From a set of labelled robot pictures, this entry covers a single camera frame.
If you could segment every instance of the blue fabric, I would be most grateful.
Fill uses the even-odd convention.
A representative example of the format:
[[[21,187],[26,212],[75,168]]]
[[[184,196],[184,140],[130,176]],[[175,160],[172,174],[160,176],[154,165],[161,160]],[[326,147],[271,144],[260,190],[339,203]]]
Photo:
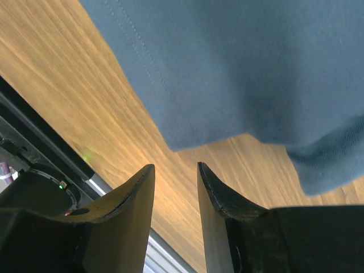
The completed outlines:
[[[81,0],[169,147],[283,144],[308,195],[364,173],[360,0]]]

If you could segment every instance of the wood grain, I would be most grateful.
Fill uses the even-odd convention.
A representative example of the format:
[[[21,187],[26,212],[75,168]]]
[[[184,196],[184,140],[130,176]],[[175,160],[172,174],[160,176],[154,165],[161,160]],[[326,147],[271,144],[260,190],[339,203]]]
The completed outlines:
[[[198,161],[268,208],[364,202],[362,181],[305,197],[284,149],[248,135],[171,152],[76,1],[1,1],[0,73],[112,187],[145,164],[156,165],[152,227],[197,272],[206,270]]]

